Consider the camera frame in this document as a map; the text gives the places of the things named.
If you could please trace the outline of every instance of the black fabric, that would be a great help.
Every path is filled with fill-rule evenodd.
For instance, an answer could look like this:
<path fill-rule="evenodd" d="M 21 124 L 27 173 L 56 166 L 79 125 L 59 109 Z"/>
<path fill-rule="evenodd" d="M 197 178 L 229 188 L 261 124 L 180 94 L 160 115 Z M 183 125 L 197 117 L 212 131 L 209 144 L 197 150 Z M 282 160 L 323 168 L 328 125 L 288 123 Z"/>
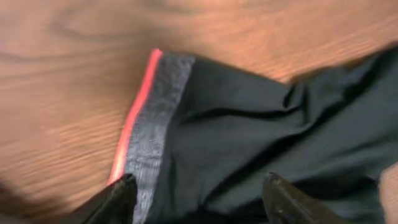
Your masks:
<path fill-rule="evenodd" d="M 272 171 L 349 221 L 384 223 L 377 185 L 398 159 L 397 99 L 397 49 L 291 86 L 197 58 L 146 222 L 267 223 Z"/>

